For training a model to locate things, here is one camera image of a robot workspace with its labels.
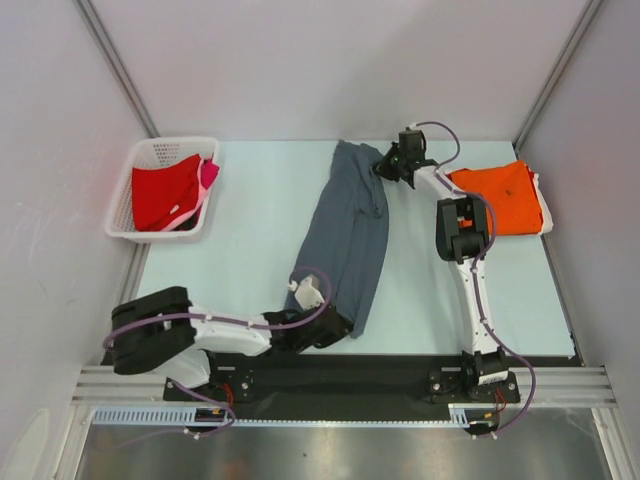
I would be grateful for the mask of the grey blue t shirt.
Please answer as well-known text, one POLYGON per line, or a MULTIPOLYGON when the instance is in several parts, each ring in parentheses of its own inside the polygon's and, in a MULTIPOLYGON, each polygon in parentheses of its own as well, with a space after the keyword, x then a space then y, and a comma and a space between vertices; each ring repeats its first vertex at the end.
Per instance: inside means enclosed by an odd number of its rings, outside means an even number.
POLYGON ((307 326, 318 336, 313 346, 329 345, 364 332, 385 260, 390 214, 381 178, 374 167, 382 154, 367 144, 340 140, 329 179, 298 252, 291 279, 327 278, 336 321, 333 333, 315 320, 307 326))

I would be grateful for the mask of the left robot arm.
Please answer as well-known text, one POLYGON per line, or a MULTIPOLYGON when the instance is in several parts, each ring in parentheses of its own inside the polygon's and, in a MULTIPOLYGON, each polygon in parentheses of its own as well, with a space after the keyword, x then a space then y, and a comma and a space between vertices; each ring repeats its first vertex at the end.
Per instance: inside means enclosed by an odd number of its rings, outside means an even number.
POLYGON ((114 308, 104 347, 116 374, 157 373, 207 400, 221 387, 215 354, 299 354, 351 334, 353 323, 337 311, 315 276, 292 281, 289 290, 292 309, 234 317, 202 309, 186 288, 170 287, 114 308))

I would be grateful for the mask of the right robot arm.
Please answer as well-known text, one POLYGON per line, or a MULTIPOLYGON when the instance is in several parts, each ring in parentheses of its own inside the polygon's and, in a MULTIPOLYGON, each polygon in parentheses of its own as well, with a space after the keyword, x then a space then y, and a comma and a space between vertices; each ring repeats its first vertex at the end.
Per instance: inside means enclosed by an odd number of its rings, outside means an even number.
POLYGON ((419 122, 399 132, 375 173, 427 190, 436 199, 435 245, 439 258, 456 277, 469 326, 469 346, 461 354, 461 388, 473 401, 484 401, 508 380, 504 346, 495 339, 485 263, 495 242, 493 213, 479 193, 463 190, 444 172, 444 163, 427 157, 423 126, 449 128, 440 122, 419 122))

